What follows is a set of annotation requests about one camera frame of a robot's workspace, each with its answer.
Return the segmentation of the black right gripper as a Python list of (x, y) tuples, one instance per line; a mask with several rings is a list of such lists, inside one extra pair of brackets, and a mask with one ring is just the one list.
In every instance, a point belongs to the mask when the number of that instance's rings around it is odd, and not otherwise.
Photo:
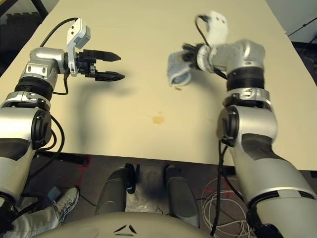
[(201, 48), (201, 44), (190, 45), (186, 43), (182, 46), (182, 49), (183, 49), (182, 58), (185, 62), (188, 62), (190, 64), (191, 68), (199, 69), (198, 63), (197, 63), (197, 55), (200, 48)]

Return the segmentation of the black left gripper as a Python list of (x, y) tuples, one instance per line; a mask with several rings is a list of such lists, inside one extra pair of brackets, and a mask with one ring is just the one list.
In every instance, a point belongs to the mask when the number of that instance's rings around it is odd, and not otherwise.
[(96, 73), (95, 63), (97, 60), (114, 62), (121, 60), (121, 57), (112, 52), (84, 49), (83, 52), (78, 52), (76, 54), (76, 66), (78, 73), (84, 75), (85, 77), (95, 78), (96, 81), (102, 82), (120, 81), (125, 78), (124, 75), (113, 71)]

